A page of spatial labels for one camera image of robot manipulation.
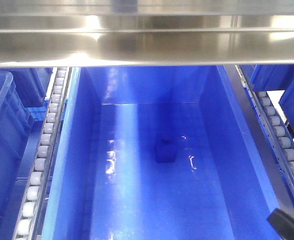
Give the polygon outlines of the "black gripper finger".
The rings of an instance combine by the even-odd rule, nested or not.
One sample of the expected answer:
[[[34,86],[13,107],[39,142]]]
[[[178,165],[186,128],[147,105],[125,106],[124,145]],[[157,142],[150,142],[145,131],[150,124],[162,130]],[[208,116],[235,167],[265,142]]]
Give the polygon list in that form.
[[[267,221],[283,240],[294,240],[294,218],[289,214],[275,208]]]

